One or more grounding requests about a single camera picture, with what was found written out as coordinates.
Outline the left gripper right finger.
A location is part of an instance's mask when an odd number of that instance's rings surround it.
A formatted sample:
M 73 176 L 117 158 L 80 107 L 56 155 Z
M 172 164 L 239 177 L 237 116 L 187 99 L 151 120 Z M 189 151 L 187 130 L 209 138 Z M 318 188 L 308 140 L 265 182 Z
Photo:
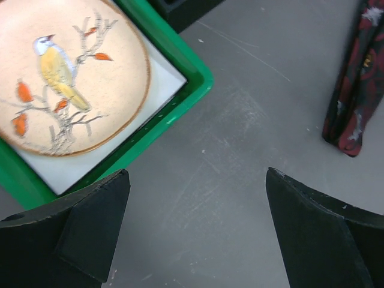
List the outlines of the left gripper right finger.
M 266 193 L 290 287 L 383 287 L 383 216 L 270 167 Z

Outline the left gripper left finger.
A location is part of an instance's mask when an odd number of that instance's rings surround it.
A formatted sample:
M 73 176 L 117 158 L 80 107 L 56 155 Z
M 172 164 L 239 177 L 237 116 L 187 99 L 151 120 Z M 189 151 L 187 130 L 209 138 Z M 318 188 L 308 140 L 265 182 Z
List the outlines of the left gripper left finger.
M 101 287 L 129 193 L 129 174 L 121 169 L 1 220 L 1 287 Z

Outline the dark red patterned tie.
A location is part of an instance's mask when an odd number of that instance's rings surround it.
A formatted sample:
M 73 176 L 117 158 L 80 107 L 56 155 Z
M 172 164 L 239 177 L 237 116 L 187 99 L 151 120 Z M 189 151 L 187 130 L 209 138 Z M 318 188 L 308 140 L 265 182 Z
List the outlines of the dark red patterned tie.
M 383 1 L 361 1 L 326 113 L 322 137 L 355 157 L 383 98 Z

